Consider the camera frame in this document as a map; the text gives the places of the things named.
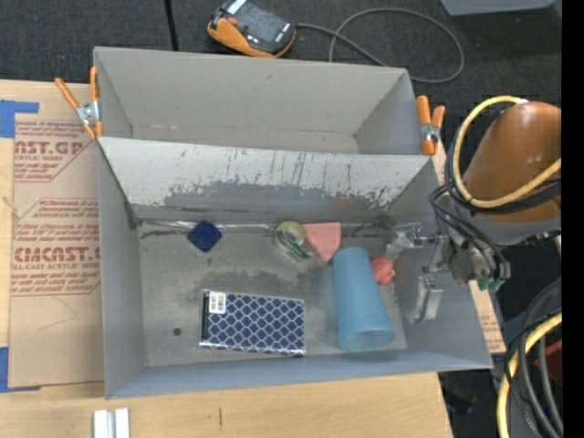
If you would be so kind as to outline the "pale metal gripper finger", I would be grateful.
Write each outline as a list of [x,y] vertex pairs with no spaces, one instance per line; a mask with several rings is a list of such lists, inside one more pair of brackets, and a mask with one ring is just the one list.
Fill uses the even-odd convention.
[[435,321],[443,295],[443,286],[433,276],[419,276],[413,308],[406,314],[410,323]]
[[422,248],[421,230],[421,223],[395,225],[391,229],[390,242],[386,245],[386,259],[390,262],[394,262],[398,259],[403,250]]

